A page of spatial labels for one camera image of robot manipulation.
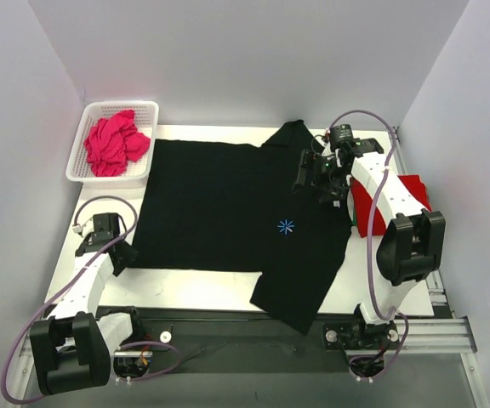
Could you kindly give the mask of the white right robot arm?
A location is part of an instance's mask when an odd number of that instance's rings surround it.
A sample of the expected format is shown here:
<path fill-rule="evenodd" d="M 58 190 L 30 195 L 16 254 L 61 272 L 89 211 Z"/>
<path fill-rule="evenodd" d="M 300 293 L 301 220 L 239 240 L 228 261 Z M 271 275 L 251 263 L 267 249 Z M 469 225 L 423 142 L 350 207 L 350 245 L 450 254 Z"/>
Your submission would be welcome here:
<path fill-rule="evenodd" d="M 442 260 L 446 220 L 417 200 L 390 167 L 393 150 L 374 138 L 360 139 L 350 125 L 329 128 L 322 150 L 302 150 L 293 190 L 306 185 L 318 188 L 322 200 L 345 203 L 352 183 L 371 198 L 367 229 L 376 214 L 385 223 L 379 244 L 367 237 L 368 298 L 359 303 L 360 320 L 350 325 L 350 339 L 368 347 L 380 336 L 379 325 L 393 320 L 405 297 Z"/>

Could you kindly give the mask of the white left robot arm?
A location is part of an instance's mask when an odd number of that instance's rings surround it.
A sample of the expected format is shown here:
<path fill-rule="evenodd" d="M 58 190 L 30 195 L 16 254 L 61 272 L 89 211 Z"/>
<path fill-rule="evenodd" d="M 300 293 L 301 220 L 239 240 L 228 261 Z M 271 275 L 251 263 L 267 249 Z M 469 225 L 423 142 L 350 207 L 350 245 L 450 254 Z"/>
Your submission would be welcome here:
<path fill-rule="evenodd" d="M 37 383 L 44 396 L 106 385 L 119 346 L 133 350 L 144 342 L 136 308 L 117 307 L 96 317 L 105 284 L 138 254 L 126 241 L 97 253 L 120 235 L 120 219 L 115 212 L 93 216 L 93 230 L 75 251 L 74 272 L 84 274 L 47 318 L 30 329 Z"/>

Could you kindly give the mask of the black t shirt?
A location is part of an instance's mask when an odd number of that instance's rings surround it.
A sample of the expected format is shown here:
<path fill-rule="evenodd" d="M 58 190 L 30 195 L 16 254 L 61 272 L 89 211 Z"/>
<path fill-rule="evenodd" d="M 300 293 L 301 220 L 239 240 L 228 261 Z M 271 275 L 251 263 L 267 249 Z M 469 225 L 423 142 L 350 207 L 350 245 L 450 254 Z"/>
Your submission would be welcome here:
<path fill-rule="evenodd" d="M 311 185 L 294 187 L 312 140 L 300 120 L 258 147 L 157 140 L 133 266 L 256 272 L 251 303 L 308 333 L 351 235 L 346 207 Z"/>

